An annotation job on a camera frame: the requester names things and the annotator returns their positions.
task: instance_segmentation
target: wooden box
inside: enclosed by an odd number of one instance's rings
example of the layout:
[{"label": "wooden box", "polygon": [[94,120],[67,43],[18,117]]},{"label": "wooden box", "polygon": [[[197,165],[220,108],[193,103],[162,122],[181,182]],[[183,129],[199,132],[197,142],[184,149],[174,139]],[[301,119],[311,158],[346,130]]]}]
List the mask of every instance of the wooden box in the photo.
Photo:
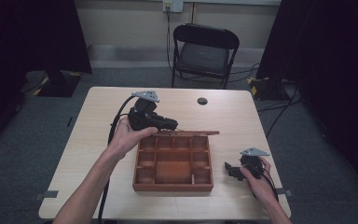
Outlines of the wooden box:
[{"label": "wooden box", "polygon": [[138,144],[134,190],[211,191],[213,175],[208,136],[193,132],[160,133]]}]

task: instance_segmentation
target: chair seat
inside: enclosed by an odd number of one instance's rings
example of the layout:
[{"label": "chair seat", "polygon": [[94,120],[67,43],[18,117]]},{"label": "chair seat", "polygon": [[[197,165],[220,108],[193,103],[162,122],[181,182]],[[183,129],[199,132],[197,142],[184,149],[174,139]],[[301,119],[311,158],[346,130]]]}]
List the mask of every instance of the chair seat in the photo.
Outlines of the chair seat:
[{"label": "chair seat", "polygon": [[177,66],[190,70],[203,70],[224,76],[227,71],[228,49],[218,49],[185,43]]}]

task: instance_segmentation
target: hand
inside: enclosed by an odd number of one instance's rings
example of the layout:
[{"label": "hand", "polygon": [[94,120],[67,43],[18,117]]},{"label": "hand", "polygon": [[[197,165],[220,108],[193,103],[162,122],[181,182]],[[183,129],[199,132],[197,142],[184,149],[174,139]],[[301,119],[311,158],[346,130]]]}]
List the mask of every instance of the hand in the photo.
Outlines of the hand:
[{"label": "hand", "polygon": [[148,127],[140,131],[134,131],[130,126],[130,121],[126,117],[121,119],[115,131],[115,135],[108,146],[108,150],[117,153],[121,160],[125,157],[127,152],[131,151],[138,142],[154,133],[158,132],[155,127]]},{"label": "hand", "polygon": [[[266,177],[270,177],[269,171],[271,169],[271,165],[262,157],[260,157],[260,160],[264,164],[264,175]],[[245,177],[248,179],[248,183],[253,193],[255,194],[255,197],[264,206],[266,206],[268,203],[276,201],[271,186],[263,176],[260,179],[256,179],[254,176],[252,176],[251,172],[248,169],[241,167],[240,170],[243,175],[245,175]]]}]

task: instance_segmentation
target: wooden tabletop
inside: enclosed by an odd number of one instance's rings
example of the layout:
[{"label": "wooden tabletop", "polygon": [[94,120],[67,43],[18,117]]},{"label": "wooden tabletop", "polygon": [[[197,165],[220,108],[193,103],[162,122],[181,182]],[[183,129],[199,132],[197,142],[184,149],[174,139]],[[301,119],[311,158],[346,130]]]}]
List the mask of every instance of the wooden tabletop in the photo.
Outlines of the wooden tabletop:
[{"label": "wooden tabletop", "polygon": [[[80,111],[62,158],[48,190],[57,190],[56,198],[45,198],[39,210],[42,218],[55,218],[60,208],[80,185],[92,164],[106,148],[116,113],[133,91],[156,91],[159,115],[178,121],[183,131],[219,131],[210,135],[213,169],[211,192],[148,192],[132,188],[136,147],[118,163],[111,176],[103,218],[148,220],[239,220],[268,219],[268,213],[249,190],[246,181],[227,175],[225,161],[241,165],[240,151],[257,147],[270,153],[248,91],[142,89],[94,87]],[[199,105],[198,99],[207,99]],[[136,99],[124,108],[128,113]],[[273,155],[265,157],[271,164],[271,176],[282,187]],[[280,203],[288,216],[291,211],[284,195]]]}]

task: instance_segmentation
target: person's right hand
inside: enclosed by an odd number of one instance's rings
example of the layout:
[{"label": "person's right hand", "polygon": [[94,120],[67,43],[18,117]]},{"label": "person's right hand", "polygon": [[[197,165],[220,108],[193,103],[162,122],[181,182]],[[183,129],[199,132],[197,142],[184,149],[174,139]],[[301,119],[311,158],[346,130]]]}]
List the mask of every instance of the person's right hand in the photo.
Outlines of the person's right hand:
[{"label": "person's right hand", "polygon": [[[271,168],[271,165],[262,157],[259,157],[261,162],[264,164],[264,176],[270,178],[269,171]],[[251,172],[244,168],[240,168],[241,172],[245,177],[248,179],[249,186],[253,193],[255,194],[255,197],[264,205],[266,206],[268,203],[271,203],[273,201],[276,201],[274,192],[272,191],[271,186],[269,185],[269,182],[262,176],[260,179],[256,179]]]}]

